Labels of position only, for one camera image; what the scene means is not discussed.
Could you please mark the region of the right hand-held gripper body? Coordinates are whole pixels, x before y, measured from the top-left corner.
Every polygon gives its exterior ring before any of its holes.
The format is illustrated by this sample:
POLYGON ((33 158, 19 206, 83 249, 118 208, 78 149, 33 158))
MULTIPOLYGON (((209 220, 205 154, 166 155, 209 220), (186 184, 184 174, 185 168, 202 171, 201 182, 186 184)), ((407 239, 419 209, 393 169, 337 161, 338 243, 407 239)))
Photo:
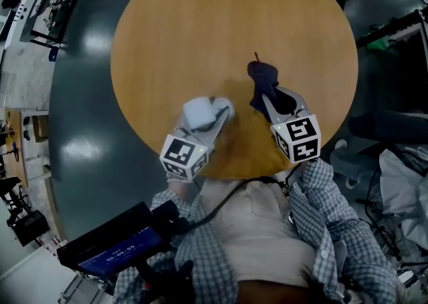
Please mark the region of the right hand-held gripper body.
POLYGON ((280 120, 271 123, 276 145, 291 164, 320 156, 320 128, 316 115, 307 107, 297 109, 295 114, 280 114, 280 120))

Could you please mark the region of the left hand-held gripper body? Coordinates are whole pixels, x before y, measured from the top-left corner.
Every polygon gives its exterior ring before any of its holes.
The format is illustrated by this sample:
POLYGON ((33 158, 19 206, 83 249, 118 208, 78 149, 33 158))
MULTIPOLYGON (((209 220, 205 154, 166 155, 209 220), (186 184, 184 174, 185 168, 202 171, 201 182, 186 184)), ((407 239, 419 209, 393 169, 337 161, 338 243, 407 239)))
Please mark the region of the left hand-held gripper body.
POLYGON ((180 180, 192 181, 208 164, 214 141, 214 128, 192 131, 176 126, 167 135, 159 160, 166 172, 180 180))

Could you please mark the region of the dark cloth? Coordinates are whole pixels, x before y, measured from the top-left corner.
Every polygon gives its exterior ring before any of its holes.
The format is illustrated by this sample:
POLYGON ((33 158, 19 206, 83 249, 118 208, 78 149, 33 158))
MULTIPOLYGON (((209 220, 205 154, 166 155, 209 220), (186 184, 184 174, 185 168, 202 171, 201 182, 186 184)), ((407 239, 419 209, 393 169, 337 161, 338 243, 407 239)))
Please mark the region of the dark cloth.
POLYGON ((250 106, 262 113, 268 122, 271 122, 267 108, 263 102, 263 95, 266 95, 272 104, 278 103, 275 92, 278 83, 278 70, 276 67, 264 63, 259 59, 257 52, 254 52, 255 60, 247 65, 248 76, 254 82, 253 97, 250 106))

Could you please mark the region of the person's right forearm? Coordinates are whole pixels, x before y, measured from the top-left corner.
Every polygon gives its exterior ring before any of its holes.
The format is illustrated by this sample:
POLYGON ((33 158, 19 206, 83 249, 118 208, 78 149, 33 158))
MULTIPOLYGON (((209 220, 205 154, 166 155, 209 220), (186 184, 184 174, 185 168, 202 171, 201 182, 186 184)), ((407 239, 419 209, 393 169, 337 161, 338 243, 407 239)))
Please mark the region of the person's right forearm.
POLYGON ((351 230, 360 224, 355 210, 333 181, 333 168, 321 159, 307 162, 296 182, 292 184, 290 200, 292 213, 315 220, 328 230, 351 230))

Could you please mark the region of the person's left forearm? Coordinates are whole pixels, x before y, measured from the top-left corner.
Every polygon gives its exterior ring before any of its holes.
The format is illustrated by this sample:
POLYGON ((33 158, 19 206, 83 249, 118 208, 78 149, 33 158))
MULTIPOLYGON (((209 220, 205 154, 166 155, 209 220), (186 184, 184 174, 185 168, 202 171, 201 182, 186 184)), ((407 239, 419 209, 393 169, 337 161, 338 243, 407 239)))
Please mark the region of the person's left forearm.
POLYGON ((156 194, 152 200, 150 210, 155 219, 161 222, 180 222, 188 231, 199 228, 207 214, 203 197, 193 194, 189 182, 178 181, 176 178, 168 178, 167 181, 167 189, 156 194))

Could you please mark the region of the green bag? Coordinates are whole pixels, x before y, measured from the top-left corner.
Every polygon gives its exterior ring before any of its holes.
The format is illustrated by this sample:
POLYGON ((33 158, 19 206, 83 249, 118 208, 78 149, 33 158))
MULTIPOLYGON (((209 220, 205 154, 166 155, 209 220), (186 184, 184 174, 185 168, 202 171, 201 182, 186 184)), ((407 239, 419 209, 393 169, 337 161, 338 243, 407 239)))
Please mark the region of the green bag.
POLYGON ((370 42, 366 45, 369 50, 385 51, 390 47, 390 39, 388 37, 382 37, 378 40, 370 42))

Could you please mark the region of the person's torso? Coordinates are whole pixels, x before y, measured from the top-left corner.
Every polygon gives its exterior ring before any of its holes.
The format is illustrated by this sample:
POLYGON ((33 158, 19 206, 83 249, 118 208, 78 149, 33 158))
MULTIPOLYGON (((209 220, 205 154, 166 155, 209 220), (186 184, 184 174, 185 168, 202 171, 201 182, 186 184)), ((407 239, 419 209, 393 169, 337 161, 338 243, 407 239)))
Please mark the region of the person's torso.
MULTIPOLYGON (((207 180, 207 214, 238 184, 207 180)), ((247 183, 211 222, 148 264, 172 271, 192 262, 195 304, 399 304, 399 281, 369 226, 359 219, 354 229, 330 231, 297 221, 290 191, 247 183)))

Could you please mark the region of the black monitor with blue screen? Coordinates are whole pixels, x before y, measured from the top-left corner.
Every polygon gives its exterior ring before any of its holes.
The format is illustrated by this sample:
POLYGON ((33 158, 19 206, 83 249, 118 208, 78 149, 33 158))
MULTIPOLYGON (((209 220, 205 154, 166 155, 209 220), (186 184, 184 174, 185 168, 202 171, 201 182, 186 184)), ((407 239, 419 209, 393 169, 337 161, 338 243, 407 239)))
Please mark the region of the black monitor with blue screen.
POLYGON ((169 250, 180 213, 168 200, 151 210, 140 202, 57 250, 60 263, 75 271, 109 277, 169 250))

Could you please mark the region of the cardboard box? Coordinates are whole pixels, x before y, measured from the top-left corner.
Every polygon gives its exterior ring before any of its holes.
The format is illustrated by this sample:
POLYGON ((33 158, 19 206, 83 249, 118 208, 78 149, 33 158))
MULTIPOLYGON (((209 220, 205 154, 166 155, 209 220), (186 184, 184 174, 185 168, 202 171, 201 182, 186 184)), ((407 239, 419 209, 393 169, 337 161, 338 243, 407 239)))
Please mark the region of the cardboard box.
POLYGON ((35 141, 46 141, 49 136, 49 116, 32 116, 32 123, 35 141))

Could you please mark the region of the wooden side table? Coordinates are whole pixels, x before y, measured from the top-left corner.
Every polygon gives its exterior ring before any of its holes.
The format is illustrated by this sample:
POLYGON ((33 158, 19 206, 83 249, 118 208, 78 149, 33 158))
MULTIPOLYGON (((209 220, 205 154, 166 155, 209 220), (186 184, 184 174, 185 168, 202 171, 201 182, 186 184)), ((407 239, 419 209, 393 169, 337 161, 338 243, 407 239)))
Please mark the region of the wooden side table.
POLYGON ((27 188, 27 173, 23 155, 23 116, 20 110, 5 108, 5 119, 7 127, 12 131, 11 135, 6 137, 7 151, 14 150, 13 147, 17 150, 16 153, 6 155, 7 175, 18 177, 22 187, 27 188))

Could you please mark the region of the black box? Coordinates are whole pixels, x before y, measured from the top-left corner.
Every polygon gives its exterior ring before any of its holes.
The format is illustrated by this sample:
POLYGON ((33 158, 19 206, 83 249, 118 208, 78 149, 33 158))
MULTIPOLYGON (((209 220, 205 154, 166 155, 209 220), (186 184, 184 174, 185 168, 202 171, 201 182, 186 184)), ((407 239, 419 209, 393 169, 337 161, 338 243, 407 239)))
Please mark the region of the black box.
POLYGON ((11 228, 21 246, 24 247, 46 233, 49 230, 49 225, 46 217, 39 210, 36 210, 18 219, 11 225, 11 228))

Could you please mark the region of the black framed workbench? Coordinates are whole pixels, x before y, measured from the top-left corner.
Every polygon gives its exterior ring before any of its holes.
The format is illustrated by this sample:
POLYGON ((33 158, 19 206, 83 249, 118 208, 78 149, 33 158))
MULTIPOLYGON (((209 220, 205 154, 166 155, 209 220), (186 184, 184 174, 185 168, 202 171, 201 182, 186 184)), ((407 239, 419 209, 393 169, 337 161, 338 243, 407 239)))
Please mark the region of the black framed workbench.
POLYGON ((20 42, 60 44, 77 0, 34 0, 20 42))

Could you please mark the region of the white console unit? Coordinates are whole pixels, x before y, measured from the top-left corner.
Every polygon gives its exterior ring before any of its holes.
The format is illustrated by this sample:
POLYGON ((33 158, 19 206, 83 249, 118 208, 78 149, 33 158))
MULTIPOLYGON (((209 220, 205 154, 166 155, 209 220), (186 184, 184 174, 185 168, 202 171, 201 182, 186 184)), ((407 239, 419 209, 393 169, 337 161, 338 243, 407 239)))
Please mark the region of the white console unit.
POLYGON ((11 27, 4 44, 4 50, 20 42, 24 26, 31 14, 33 3, 34 0, 21 0, 11 22, 11 27))

